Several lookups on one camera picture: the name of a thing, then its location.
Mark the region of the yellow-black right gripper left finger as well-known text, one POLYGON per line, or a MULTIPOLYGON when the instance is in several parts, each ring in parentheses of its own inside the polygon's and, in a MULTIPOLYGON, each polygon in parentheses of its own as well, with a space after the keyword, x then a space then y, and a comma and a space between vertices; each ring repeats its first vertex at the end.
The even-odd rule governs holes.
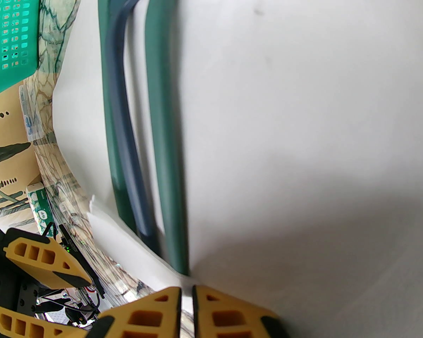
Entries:
POLYGON ((99 315, 89 338, 179 338, 182 290, 168 287, 99 315))

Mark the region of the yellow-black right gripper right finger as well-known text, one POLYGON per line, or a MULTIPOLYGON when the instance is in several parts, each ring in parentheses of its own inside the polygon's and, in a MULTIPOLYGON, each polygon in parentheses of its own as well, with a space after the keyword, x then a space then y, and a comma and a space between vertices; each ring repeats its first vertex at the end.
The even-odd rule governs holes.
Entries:
POLYGON ((213 288, 192 288, 194 337, 289 338, 273 311, 213 288))

